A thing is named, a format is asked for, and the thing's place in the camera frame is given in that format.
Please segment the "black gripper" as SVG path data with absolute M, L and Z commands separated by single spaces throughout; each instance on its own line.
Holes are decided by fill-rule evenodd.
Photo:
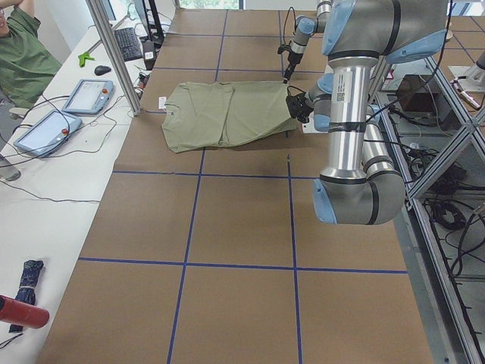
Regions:
M 305 93 L 299 93 L 294 96 L 288 94 L 286 96 L 286 105 L 290 116 L 300 122 L 309 122 L 309 116 L 314 111 L 314 108 L 307 103 Z
M 283 73 L 283 82 L 285 84 L 287 84 L 291 80 L 291 77 L 292 77 L 293 72 L 294 72 L 294 68 L 298 64 L 300 64 L 300 62 L 302 60 L 302 54 L 290 51 L 289 54 L 288 54 L 287 60 L 288 60 L 288 67 L 286 68 L 286 70 Z

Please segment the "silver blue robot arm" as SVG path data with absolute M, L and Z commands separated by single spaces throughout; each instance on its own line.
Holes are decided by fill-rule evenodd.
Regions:
M 330 15 L 334 8 L 334 1 L 318 1 L 315 17 L 295 17 L 294 37 L 290 42 L 283 41 L 277 53 L 288 52 L 288 65 L 283 73 L 283 83 L 288 84 L 296 66 L 300 64 L 310 38 L 314 34 L 324 34 Z
M 289 79 L 310 38 L 323 36 L 330 73 L 286 102 L 290 114 L 329 138 L 326 166 L 313 183 L 318 219 L 327 224 L 382 224 L 405 200 L 405 183 L 394 168 L 371 108 L 371 71 L 417 61 L 440 51 L 446 38 L 445 1 L 322 1 L 315 17 L 298 17 L 288 52 Z

